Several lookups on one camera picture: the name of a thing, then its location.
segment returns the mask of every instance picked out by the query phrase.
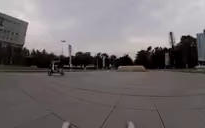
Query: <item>curb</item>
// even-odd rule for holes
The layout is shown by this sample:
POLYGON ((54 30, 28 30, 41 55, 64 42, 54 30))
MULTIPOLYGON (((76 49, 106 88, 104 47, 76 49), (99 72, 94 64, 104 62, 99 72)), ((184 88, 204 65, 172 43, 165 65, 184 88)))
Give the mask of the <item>curb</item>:
POLYGON ((196 70, 192 70, 192 71, 165 70, 165 71, 169 71, 169 72, 182 72, 182 73, 198 73, 198 74, 205 74, 205 71, 196 71, 196 70))
POLYGON ((5 73, 10 73, 10 72, 38 73, 38 72, 47 72, 47 70, 0 70, 0 72, 5 72, 5 73))

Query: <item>overcast sky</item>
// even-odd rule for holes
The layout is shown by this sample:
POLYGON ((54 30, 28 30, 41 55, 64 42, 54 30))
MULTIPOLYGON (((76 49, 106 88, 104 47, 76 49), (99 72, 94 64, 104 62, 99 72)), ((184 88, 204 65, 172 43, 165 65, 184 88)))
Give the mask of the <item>overcast sky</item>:
POLYGON ((29 22, 27 48, 57 54, 66 40, 73 52, 133 56, 169 47, 169 31, 178 41, 205 28, 205 0, 0 0, 0 12, 29 22))

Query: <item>tree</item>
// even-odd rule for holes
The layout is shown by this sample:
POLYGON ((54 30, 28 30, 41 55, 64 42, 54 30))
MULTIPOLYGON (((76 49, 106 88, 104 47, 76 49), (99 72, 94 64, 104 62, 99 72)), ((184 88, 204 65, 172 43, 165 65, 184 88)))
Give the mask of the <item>tree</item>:
POLYGON ((129 55, 126 54, 126 55, 124 55, 124 56, 122 56, 122 57, 120 57, 120 58, 118 59, 118 65, 119 65, 119 66, 133 65, 133 61, 132 61, 132 59, 129 57, 129 55))

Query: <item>building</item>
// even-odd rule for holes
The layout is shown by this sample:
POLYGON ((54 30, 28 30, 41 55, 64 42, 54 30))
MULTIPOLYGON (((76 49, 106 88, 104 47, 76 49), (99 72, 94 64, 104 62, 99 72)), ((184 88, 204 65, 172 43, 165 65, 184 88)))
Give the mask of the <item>building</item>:
POLYGON ((28 23, 0 13, 0 44, 23 47, 28 23))

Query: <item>paved ground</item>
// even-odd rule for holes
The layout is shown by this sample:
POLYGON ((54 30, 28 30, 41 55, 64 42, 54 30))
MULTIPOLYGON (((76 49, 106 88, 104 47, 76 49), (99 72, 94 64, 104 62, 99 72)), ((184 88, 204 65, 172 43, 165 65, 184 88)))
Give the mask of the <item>paved ground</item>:
POLYGON ((0 73, 0 128, 205 128, 205 74, 0 73))

